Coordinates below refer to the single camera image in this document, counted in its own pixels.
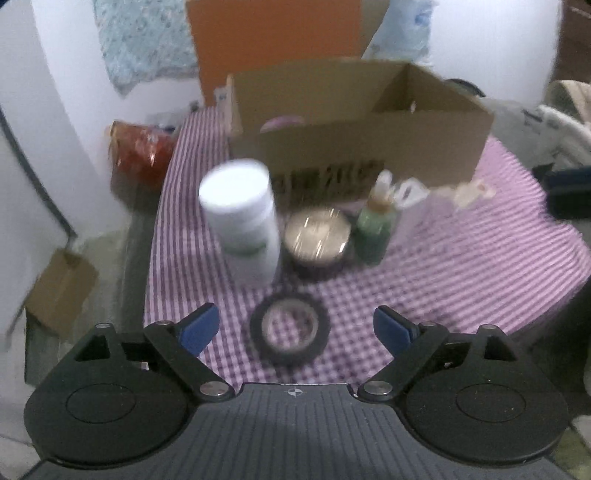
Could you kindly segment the pink round lid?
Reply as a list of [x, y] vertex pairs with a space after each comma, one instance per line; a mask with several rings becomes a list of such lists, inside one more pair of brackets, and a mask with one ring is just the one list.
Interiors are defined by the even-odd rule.
[[264, 122], [263, 126], [260, 127], [260, 133], [267, 133], [276, 131], [284, 128], [290, 128], [294, 126], [301, 126], [305, 124], [304, 118], [298, 115], [281, 115], [273, 117], [270, 120]]

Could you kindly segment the clear plastic clip item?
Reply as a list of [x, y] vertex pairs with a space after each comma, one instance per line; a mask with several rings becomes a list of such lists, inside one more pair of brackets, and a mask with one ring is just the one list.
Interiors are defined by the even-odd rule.
[[424, 201], [430, 195], [430, 189], [416, 178], [399, 182], [394, 187], [394, 206], [406, 210]]

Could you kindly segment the red gift bag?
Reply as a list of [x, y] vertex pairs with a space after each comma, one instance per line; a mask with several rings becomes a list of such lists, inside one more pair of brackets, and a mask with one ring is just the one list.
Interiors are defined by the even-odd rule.
[[109, 131], [115, 170], [144, 187], [160, 190], [177, 143], [176, 129], [116, 120]]

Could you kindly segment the orange cardboard board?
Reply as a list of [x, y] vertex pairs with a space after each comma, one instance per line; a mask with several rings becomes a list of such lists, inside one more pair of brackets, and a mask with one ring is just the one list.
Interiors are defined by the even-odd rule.
[[387, 1], [198, 0], [184, 3], [204, 103], [230, 73], [288, 61], [359, 57]]

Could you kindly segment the green dropper bottle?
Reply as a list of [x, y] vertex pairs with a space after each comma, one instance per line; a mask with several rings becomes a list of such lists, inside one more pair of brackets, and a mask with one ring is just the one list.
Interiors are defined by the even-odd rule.
[[381, 263], [391, 239], [394, 216], [394, 176], [383, 170], [356, 218], [353, 248], [360, 262], [369, 266]]

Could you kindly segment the floral blue cloth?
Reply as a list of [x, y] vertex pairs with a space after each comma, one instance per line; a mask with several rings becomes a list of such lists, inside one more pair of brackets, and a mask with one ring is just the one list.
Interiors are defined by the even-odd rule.
[[198, 72], [183, 1], [100, 0], [93, 13], [107, 75], [120, 95], [142, 83]]

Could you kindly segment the white cylindrical bottle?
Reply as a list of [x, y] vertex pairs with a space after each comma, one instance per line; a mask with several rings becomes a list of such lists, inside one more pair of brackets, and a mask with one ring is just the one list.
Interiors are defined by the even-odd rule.
[[235, 283], [272, 283], [281, 243], [266, 165], [249, 158], [221, 163], [201, 179], [198, 202]]

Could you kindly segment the blue water jug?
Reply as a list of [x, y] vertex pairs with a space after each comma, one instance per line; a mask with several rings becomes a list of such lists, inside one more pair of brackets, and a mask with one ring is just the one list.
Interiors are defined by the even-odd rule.
[[362, 58], [428, 65], [435, 7], [435, 1], [391, 0]]

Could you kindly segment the small cardboard box on floor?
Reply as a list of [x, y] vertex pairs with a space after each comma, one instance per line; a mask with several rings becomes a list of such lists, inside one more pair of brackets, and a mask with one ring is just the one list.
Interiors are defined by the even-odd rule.
[[31, 289], [25, 311], [67, 339], [97, 278], [98, 271], [83, 256], [57, 249]]

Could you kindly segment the gold lid dark jar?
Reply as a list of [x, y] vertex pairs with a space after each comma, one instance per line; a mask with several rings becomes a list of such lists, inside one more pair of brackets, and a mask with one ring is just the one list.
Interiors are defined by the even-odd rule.
[[352, 222], [341, 209], [304, 208], [287, 219], [283, 248], [298, 277], [324, 279], [342, 270], [352, 235]]

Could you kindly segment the brown cardboard box with print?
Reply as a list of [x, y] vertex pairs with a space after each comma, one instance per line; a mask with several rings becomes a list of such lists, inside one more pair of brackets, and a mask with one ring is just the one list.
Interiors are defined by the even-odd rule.
[[[475, 97], [407, 62], [308, 60], [231, 74], [233, 158], [266, 164], [277, 205], [361, 200], [383, 170], [428, 187], [472, 179], [493, 123]], [[305, 124], [260, 133], [298, 115]]]

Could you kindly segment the purple checkered tablecloth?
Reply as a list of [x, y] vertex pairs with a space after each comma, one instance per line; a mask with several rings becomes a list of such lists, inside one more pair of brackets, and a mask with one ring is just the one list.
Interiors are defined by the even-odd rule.
[[547, 214], [538, 182], [490, 138], [476, 176], [493, 189], [492, 198], [462, 210], [430, 208], [410, 238], [391, 246], [374, 268], [353, 264], [318, 281], [283, 273], [274, 289], [320, 300], [332, 328], [324, 353], [310, 365], [276, 368], [260, 361], [249, 339], [250, 313], [270, 288], [233, 284], [198, 206], [201, 177], [226, 158], [221, 112], [206, 108], [189, 115], [160, 197], [144, 320], [177, 321], [204, 303], [215, 304], [221, 327], [200, 358], [235, 386], [363, 382], [391, 359], [373, 331], [374, 310], [381, 305], [453, 331], [494, 324], [521, 337], [590, 275], [582, 235]]

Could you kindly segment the black tape roll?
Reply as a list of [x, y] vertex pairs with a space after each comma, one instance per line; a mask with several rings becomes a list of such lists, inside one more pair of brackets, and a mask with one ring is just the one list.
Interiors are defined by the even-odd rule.
[[331, 321], [314, 296], [280, 292], [263, 299], [249, 318], [252, 345], [263, 361], [281, 367], [311, 363], [328, 345]]

